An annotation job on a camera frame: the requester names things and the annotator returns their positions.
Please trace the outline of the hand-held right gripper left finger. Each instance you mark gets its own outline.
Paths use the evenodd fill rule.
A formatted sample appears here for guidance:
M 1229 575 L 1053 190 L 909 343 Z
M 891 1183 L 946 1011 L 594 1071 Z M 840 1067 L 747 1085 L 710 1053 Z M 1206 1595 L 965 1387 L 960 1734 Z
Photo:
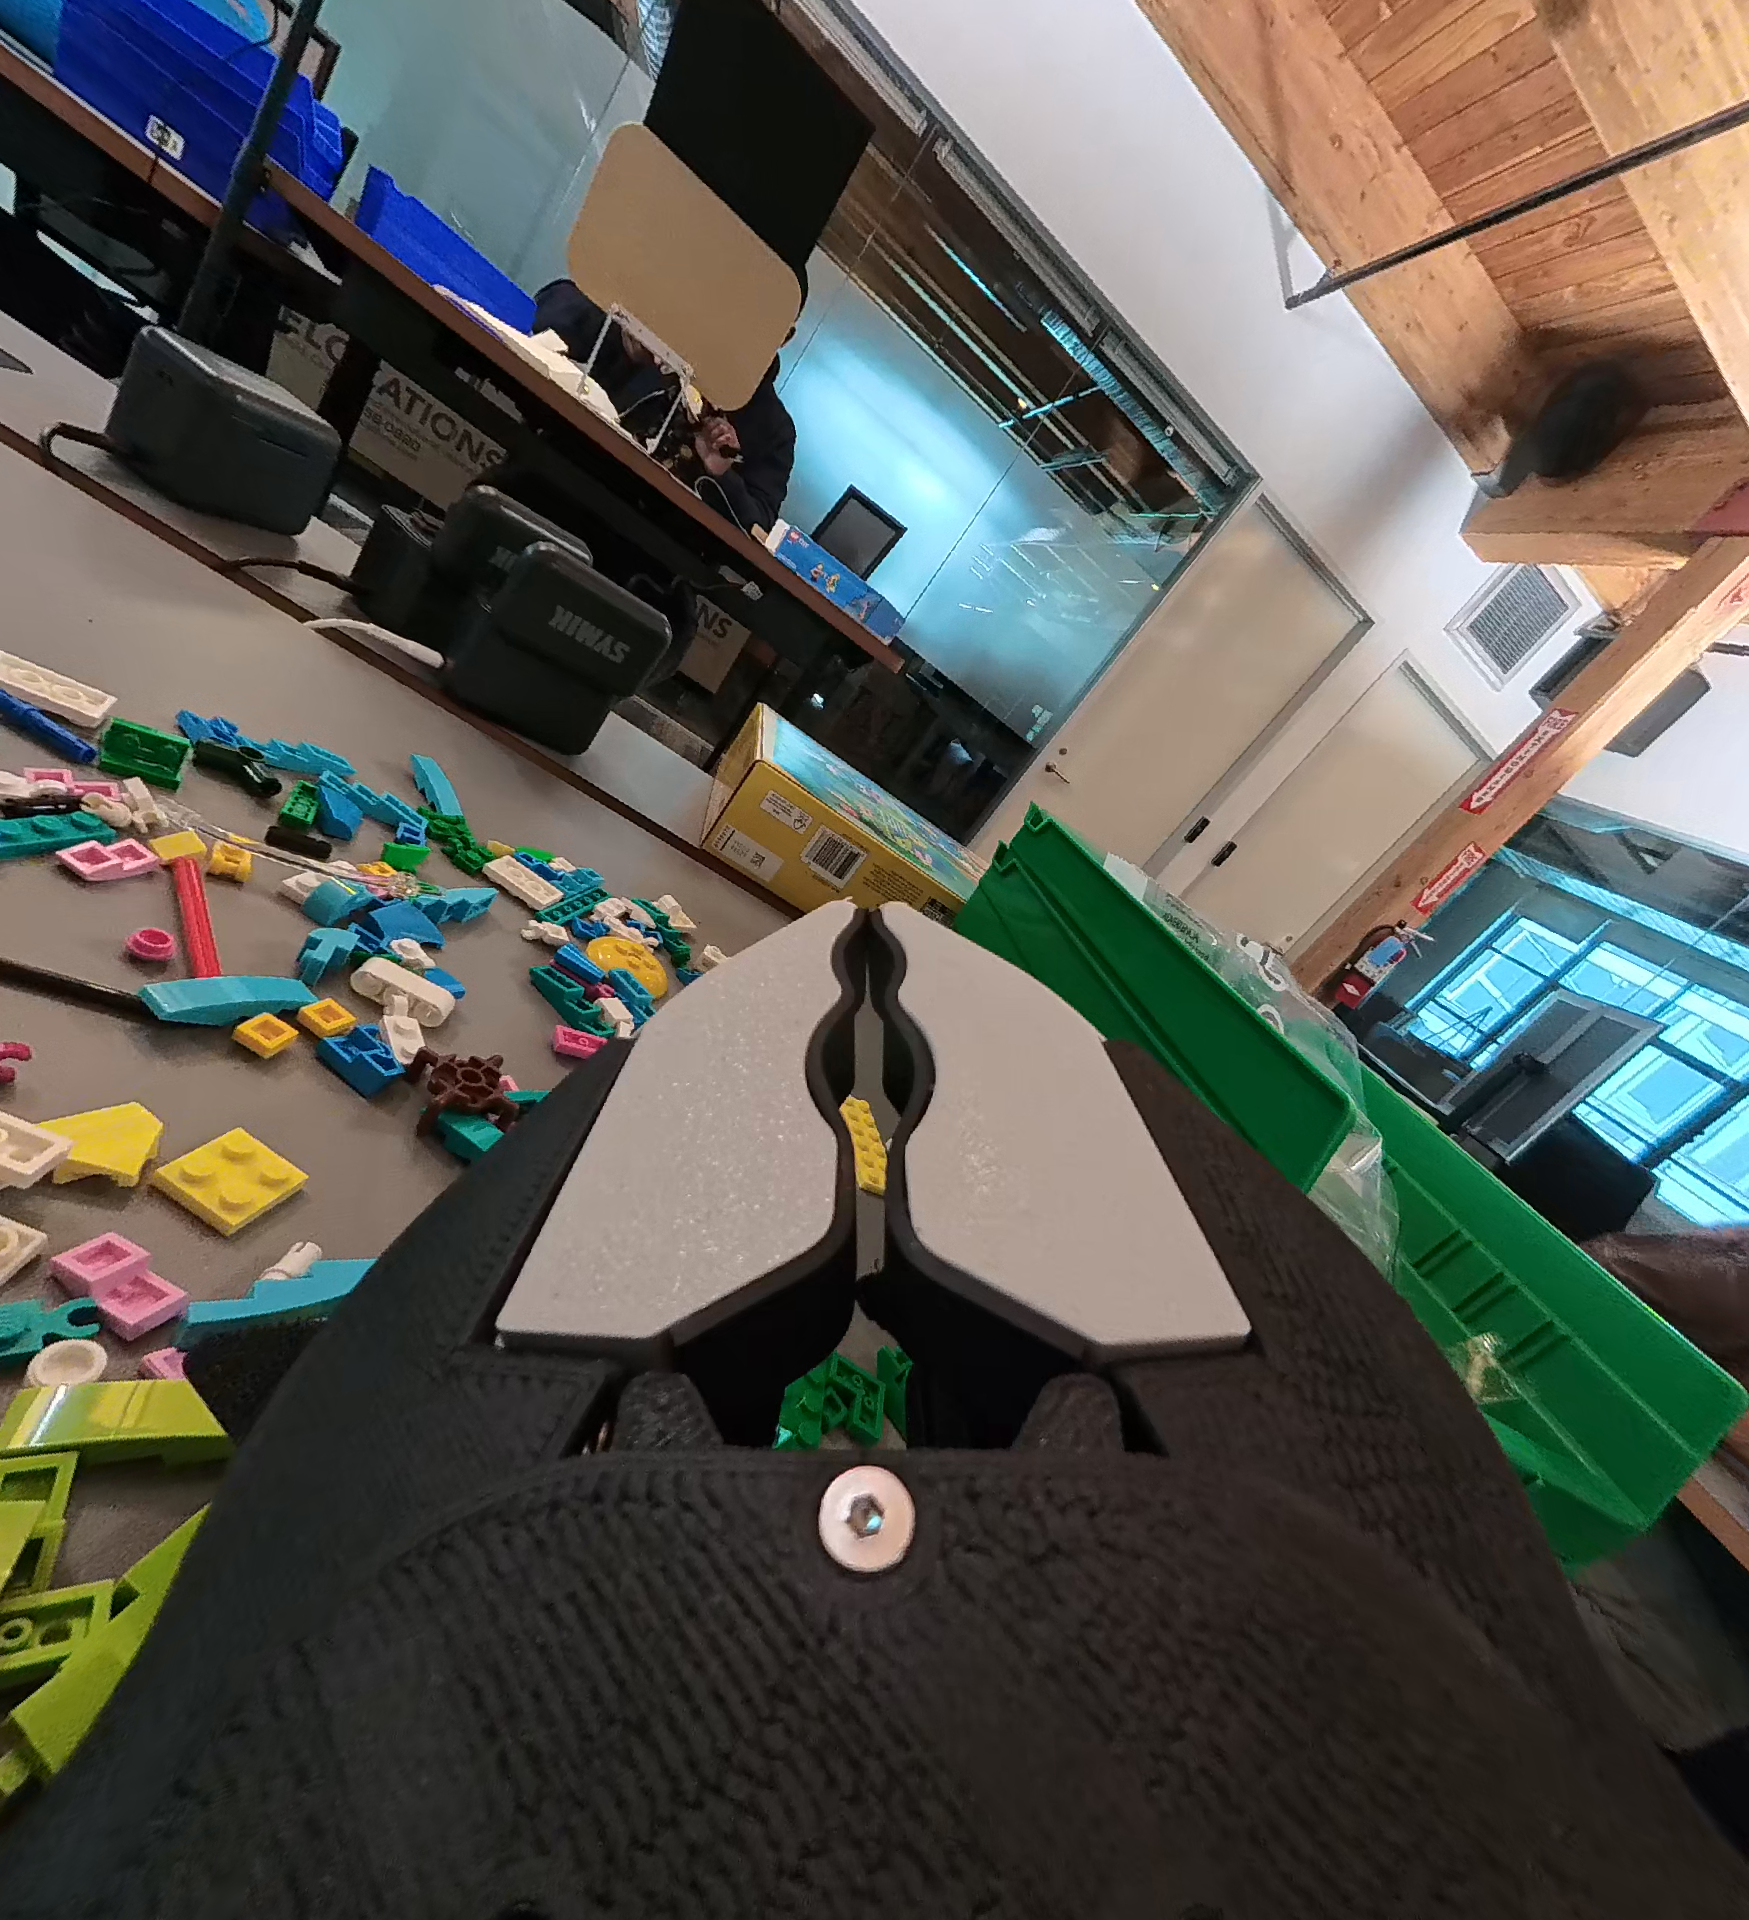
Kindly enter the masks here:
M 510 1354 L 682 1373 L 724 1442 L 765 1447 L 854 1317 L 854 1085 L 872 918 L 826 904 L 608 1048 L 492 1336 Z

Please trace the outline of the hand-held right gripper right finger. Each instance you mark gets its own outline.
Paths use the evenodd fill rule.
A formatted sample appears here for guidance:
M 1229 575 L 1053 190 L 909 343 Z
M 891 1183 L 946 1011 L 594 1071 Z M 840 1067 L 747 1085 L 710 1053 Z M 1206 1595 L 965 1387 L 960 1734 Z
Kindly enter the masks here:
M 914 1447 L 1011 1447 L 1058 1377 L 1248 1350 L 1248 1308 L 1076 1006 L 905 904 L 872 909 L 868 988 L 895 1136 L 863 1308 L 914 1363 Z

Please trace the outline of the clear plastic bag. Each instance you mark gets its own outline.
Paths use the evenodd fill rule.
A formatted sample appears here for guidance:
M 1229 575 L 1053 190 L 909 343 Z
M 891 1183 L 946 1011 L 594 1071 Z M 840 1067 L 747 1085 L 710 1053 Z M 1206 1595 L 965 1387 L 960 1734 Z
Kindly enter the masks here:
M 1229 932 L 1169 895 L 1137 863 L 1104 853 L 1104 872 L 1123 881 L 1174 937 L 1220 974 L 1220 983 L 1280 1034 L 1304 1062 L 1313 1062 L 1350 1104 L 1350 1132 L 1308 1187 L 1308 1201 L 1336 1220 L 1336 1229 L 1392 1275 L 1396 1257 L 1396 1197 L 1387 1178 L 1382 1132 L 1369 1118 L 1364 1067 L 1350 1034 L 1299 988 L 1285 955 L 1248 932 Z

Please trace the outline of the pile of mixed small lego pieces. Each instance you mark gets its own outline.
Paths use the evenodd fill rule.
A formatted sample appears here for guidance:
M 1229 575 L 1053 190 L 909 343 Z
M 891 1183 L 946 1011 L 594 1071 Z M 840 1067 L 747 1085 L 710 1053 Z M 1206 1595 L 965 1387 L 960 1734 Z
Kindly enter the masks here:
M 0 719 L 0 1039 L 32 1048 L 14 1108 L 32 1122 L 144 1104 L 167 1122 L 162 1159 L 232 1127 L 315 1187 L 371 1164 L 371 1113 L 413 1085 L 385 1057 L 380 1002 L 436 1053 L 501 1057 L 520 1090 L 566 1071 L 561 1011 L 534 988 L 557 946 L 524 937 L 538 872 L 455 867 L 422 826 L 413 756 L 427 756 L 482 830 L 529 830 L 598 872 L 603 895 L 673 895 L 691 946 L 761 937 L 756 900 L 659 844 L 580 788 L 459 723 L 380 668 L 302 626 L 186 631 L 121 659 L 79 659 L 121 691 L 97 761 Z

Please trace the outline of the blue lego box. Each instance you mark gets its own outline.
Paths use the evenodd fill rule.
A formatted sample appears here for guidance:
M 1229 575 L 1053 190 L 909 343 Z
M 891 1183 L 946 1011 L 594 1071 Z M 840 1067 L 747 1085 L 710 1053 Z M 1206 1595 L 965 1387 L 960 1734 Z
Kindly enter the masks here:
M 789 519 L 775 519 L 765 533 L 765 552 L 812 584 L 830 608 L 840 608 L 849 621 L 858 621 L 877 640 L 895 640 L 905 631 L 905 617 L 886 594 L 877 594 L 863 575 L 854 575 L 844 561 L 835 561 L 817 538 L 793 529 Z

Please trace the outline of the pile of lime lego pieces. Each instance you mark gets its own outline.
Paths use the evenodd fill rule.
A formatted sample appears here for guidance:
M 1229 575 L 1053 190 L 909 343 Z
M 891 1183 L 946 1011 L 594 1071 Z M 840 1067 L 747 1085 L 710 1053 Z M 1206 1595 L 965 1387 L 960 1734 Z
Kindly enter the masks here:
M 0 1414 L 0 1813 L 65 1776 L 139 1660 L 204 1512 L 125 1572 L 56 1586 L 84 1466 L 223 1466 L 232 1433 L 186 1373 L 28 1382 Z

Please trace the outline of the red fire extinguisher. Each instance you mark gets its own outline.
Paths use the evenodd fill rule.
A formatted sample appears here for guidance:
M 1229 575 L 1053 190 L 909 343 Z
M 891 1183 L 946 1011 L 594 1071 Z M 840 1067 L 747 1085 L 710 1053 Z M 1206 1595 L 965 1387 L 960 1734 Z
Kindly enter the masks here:
M 1327 1006 L 1336 1011 L 1364 1006 L 1410 951 L 1415 951 L 1415 923 L 1369 928 L 1355 955 L 1341 965 Z

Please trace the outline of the white door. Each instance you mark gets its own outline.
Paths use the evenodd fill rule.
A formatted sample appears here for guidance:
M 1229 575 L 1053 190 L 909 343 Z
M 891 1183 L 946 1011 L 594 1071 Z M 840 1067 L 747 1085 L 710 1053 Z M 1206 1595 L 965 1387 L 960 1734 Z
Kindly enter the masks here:
M 1475 770 L 1475 728 L 1396 659 L 1267 798 L 1229 802 L 1160 881 L 1202 918 L 1294 955 Z
M 1373 617 L 1253 492 L 1160 594 L 1048 747 L 970 835 L 993 858 L 1039 807 L 1086 844 L 1160 872 L 1220 793 L 1350 659 Z

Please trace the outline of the large window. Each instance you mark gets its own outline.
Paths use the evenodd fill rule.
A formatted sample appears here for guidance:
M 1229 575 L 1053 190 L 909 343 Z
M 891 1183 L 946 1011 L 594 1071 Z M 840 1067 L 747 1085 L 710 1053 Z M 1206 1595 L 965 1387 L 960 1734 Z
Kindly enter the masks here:
M 1438 1104 L 1568 997 L 1642 1030 L 1568 1118 L 1675 1224 L 1749 1224 L 1749 858 L 1550 802 L 1341 1020 Z

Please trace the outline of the wooden desk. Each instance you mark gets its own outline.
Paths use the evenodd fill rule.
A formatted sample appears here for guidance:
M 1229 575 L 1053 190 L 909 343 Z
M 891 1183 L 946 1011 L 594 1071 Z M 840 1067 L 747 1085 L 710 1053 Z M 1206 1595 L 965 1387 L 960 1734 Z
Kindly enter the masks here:
M 148 311 L 176 311 L 218 204 L 0 32 L 14 218 Z
M 877 640 L 826 594 L 798 580 L 765 543 L 687 492 L 668 468 L 598 422 L 575 394 L 506 343 L 492 325 L 422 283 L 404 260 L 325 204 L 306 181 L 269 167 L 264 186 L 292 209 L 329 269 L 283 283 L 283 306 L 343 334 L 343 357 L 315 413 L 353 441 L 380 371 L 399 371 L 455 417 L 534 468 L 598 557 L 645 557 L 691 580 L 747 635 L 798 663 L 812 691 L 830 659 L 905 672 L 900 645 Z

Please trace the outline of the wooden board stand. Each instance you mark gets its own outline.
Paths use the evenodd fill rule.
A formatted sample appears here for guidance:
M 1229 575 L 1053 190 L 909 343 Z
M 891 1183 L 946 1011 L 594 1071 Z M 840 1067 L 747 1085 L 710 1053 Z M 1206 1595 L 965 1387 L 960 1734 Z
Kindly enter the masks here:
M 645 334 L 724 413 L 798 329 L 798 274 L 645 125 L 617 125 L 566 250 L 603 325 Z

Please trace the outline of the blue plastic bin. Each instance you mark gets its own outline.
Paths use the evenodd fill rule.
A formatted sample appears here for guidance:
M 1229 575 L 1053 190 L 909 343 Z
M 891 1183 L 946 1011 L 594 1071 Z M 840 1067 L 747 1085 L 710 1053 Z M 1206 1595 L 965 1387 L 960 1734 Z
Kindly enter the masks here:
M 357 227 L 422 283 L 478 306 L 515 334 L 534 334 L 538 301 L 510 283 L 459 227 L 404 195 L 385 167 L 367 167 Z

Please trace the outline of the black light stand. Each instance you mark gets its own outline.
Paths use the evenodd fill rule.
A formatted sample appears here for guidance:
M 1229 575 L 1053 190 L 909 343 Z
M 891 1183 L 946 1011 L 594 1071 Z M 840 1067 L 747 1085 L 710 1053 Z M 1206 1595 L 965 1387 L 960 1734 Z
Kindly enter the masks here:
M 218 218 L 209 227 L 199 269 L 190 278 L 181 315 L 176 315 L 176 339 L 186 339 L 186 343 L 213 343 L 213 315 L 218 315 L 218 301 L 223 301 L 223 283 L 232 274 L 237 241 L 246 232 L 246 213 L 251 213 L 251 204 L 264 186 L 269 144 L 274 144 L 274 130 L 283 125 L 288 93 L 292 93 L 302 65 L 306 65 L 306 46 L 311 46 L 311 32 L 320 23 L 320 9 L 325 9 L 320 0 L 297 0 L 292 5 L 288 37 L 274 51 L 269 83 L 264 83 L 255 121 L 251 121 L 251 130 L 237 148 L 227 195 L 218 204 Z

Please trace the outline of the stack of blue bins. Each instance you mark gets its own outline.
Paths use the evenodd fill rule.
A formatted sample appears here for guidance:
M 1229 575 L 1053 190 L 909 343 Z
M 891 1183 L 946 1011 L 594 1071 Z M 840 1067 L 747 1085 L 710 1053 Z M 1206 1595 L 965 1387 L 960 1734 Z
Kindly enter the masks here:
M 292 14 L 283 0 L 0 0 L 0 32 L 223 199 Z

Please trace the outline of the wooden post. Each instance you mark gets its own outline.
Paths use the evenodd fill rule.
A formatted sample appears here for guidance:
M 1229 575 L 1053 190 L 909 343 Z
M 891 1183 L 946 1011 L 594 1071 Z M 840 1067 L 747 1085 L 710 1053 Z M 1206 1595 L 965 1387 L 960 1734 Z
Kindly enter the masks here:
M 1749 538 L 1707 538 L 1698 557 L 1665 570 L 1642 594 L 1605 649 L 1554 700 L 1577 710 L 1577 728 L 1563 733 L 1508 793 L 1466 816 L 1461 798 L 1485 779 L 1475 774 L 1452 802 L 1429 812 L 1415 835 L 1373 867 L 1373 877 L 1341 900 L 1308 946 L 1290 955 L 1290 974 L 1331 997 L 1331 979 L 1378 923 L 1415 918 L 1415 890 L 1461 849 L 1485 844 L 1498 853 L 1568 779 L 1577 779 L 1647 705 L 1656 705 L 1721 635 L 1749 617 Z

